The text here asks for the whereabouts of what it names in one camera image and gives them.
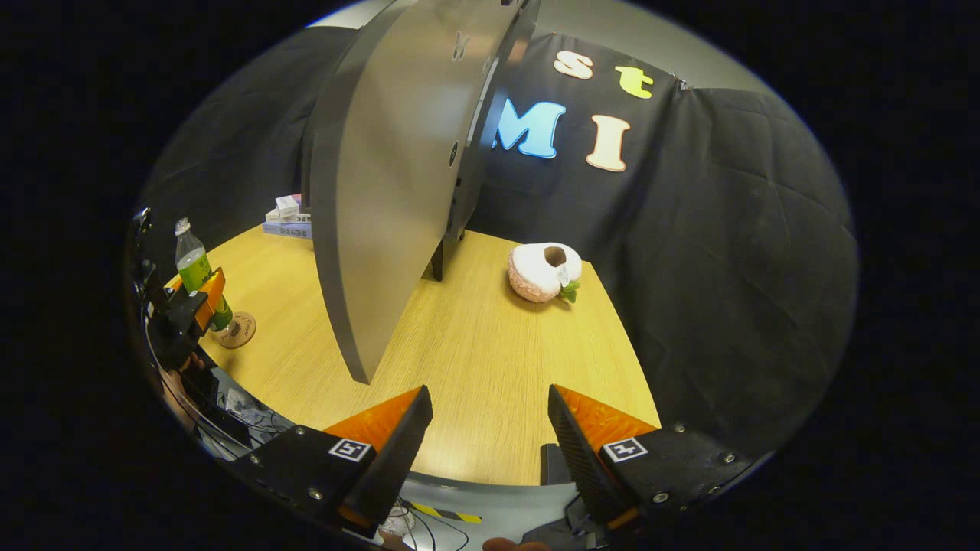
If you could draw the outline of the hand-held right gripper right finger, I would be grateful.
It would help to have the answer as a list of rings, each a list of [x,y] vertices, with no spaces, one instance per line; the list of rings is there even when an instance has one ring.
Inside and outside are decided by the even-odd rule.
[[[593,520],[610,533],[651,533],[703,509],[770,458],[690,423],[658,426],[552,384],[548,418]]]

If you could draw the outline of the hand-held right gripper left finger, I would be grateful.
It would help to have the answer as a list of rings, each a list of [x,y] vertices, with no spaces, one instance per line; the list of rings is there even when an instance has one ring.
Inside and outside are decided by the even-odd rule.
[[[330,530],[374,536],[432,418],[430,391],[420,385],[329,428],[294,425],[245,454],[245,482]]]

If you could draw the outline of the green label bottle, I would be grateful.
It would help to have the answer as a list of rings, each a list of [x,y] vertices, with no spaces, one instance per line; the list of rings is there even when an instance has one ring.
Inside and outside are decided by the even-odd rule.
[[[175,262],[176,271],[183,289],[187,293],[196,292],[206,282],[214,271],[211,268],[207,250],[202,241],[191,231],[188,217],[182,217],[175,223]],[[218,299],[217,311],[211,318],[211,331],[223,331],[234,320],[234,311],[228,306],[224,296]]]

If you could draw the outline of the round brown coaster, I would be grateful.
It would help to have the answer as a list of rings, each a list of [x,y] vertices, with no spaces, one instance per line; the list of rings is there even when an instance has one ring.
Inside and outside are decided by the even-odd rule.
[[[248,311],[234,311],[227,326],[211,331],[210,335],[221,347],[233,350],[251,341],[257,328],[258,321]]]

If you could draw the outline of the grey cabinet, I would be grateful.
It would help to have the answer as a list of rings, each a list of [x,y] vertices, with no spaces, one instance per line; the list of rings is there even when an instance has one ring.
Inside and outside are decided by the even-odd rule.
[[[492,143],[503,116],[512,76],[524,62],[530,38],[536,28],[541,0],[495,0],[503,8],[515,7],[507,31],[501,36],[481,70],[475,112],[470,119],[465,148],[454,150],[454,159],[462,161],[452,189],[452,202],[446,231],[430,260],[432,279],[443,280],[455,248],[466,236],[466,226],[475,213],[481,188],[486,181],[486,167]]]

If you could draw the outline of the black box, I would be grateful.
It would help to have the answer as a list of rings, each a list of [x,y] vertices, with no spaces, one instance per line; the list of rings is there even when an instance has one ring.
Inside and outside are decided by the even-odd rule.
[[[546,443],[540,447],[540,484],[551,486],[571,484],[573,478],[568,471],[567,461],[560,446]]]

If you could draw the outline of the yellow black floor tape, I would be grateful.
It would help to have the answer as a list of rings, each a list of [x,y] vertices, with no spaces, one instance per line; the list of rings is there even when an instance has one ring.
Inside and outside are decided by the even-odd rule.
[[[455,512],[454,510],[434,508],[413,501],[406,501],[405,505],[414,510],[418,510],[419,512],[423,513],[423,515],[427,515],[430,517],[438,517],[438,519],[442,519],[442,520],[454,520],[454,522],[463,522],[463,523],[470,523],[470,524],[482,523],[482,517],[479,515],[469,515],[465,513]]]

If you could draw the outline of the white pink plush toy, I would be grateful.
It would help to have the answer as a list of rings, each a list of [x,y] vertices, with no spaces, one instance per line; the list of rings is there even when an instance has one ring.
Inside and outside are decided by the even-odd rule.
[[[583,261],[573,248],[557,242],[521,244],[508,255],[508,282],[518,296],[543,304],[556,298],[577,302]]]

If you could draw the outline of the black backdrop cloth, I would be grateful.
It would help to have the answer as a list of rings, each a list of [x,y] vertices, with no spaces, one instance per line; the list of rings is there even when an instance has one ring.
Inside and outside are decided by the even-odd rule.
[[[316,92],[355,35],[299,31],[182,123],[138,200],[166,276],[176,220],[217,246],[299,190]],[[563,34],[536,34],[509,77],[503,123],[538,103],[566,110],[556,154],[494,150],[468,231],[557,241],[591,262],[666,422],[745,455],[787,442],[837,372],[860,279],[844,186],[808,126],[772,96],[683,90]]]

